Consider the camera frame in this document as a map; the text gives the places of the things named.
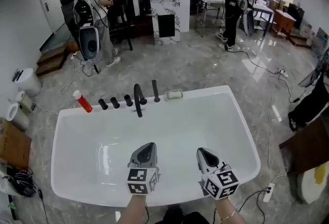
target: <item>faucet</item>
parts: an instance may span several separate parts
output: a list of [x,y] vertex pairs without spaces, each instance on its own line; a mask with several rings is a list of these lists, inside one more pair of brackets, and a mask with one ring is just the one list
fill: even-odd
[[143,114],[142,114],[142,110],[140,108],[140,104],[145,105],[148,101],[147,101],[147,99],[144,98],[144,95],[142,93],[142,90],[141,90],[139,84],[135,84],[135,86],[134,86],[134,100],[135,100],[137,115],[139,118],[141,118],[143,116]]

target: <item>bracelet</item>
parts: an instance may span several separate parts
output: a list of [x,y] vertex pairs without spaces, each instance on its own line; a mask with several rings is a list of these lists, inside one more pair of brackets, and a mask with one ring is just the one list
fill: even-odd
[[224,222],[224,220],[226,220],[226,219],[232,217],[235,213],[236,213],[236,210],[234,210],[233,213],[232,213],[230,216],[228,216],[228,217],[226,217],[226,218],[223,218],[223,219],[222,219],[222,222]]

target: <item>white bathtub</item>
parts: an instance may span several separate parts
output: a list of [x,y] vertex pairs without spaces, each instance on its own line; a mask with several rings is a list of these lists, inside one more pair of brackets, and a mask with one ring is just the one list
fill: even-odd
[[182,99],[119,109],[94,106],[60,111],[51,160],[51,186],[60,197],[84,203],[125,207],[131,154],[148,142],[158,152],[160,182],[147,197],[149,206],[202,198],[197,166],[199,147],[218,151],[241,183],[260,170],[260,160],[241,110],[228,86],[184,92]]

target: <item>apriltag cube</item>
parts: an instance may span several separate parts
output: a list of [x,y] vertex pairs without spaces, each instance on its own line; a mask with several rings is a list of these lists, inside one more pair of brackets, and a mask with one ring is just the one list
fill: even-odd
[[157,168],[133,168],[129,171],[127,186],[131,194],[147,195],[154,191],[158,181]]
[[233,195],[240,182],[234,170],[203,174],[204,190],[214,199],[219,200]]

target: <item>trash can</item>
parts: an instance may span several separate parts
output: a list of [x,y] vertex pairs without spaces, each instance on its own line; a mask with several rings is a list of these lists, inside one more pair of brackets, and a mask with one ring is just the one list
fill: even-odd
[[36,96],[41,90],[41,82],[32,68],[24,69],[14,81],[18,90],[24,90],[29,97]]

